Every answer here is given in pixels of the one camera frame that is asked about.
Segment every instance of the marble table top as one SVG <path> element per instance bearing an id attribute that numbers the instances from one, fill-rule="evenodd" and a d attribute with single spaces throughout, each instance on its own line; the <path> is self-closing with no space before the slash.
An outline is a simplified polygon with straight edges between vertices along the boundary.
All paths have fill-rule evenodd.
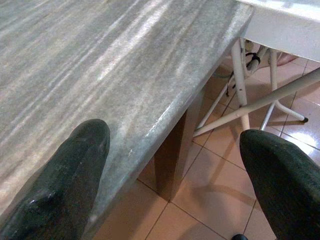
<path id="1" fill-rule="evenodd" d="M 103 223 L 253 12 L 234 0 L 0 3 L 0 214 L 81 122 L 110 127 Z"/>

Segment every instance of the tile floor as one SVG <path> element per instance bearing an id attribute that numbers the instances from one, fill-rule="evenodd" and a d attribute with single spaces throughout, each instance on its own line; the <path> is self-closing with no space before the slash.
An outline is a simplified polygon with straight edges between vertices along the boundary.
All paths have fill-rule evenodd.
<path id="1" fill-rule="evenodd" d="M 320 67 L 302 58 L 278 68 L 279 85 Z M 229 72 L 219 68 L 218 73 Z M 259 69 L 246 81 L 248 101 L 268 93 L 269 68 Z M 206 85 L 201 117 L 206 113 L 225 79 L 212 77 Z M 320 165 L 320 83 L 280 100 L 309 118 L 305 124 L 275 110 L 266 131 L 295 143 Z M 208 122 L 238 108 L 230 89 Z M 250 124 L 259 128 L 267 107 L 252 112 Z M 185 177 L 171 202 L 155 189 L 153 160 L 122 201 L 113 209 L 95 240 L 229 240 L 244 233 L 249 240 L 275 240 L 242 163 L 237 147 L 241 124 L 234 120 L 193 139 Z"/>

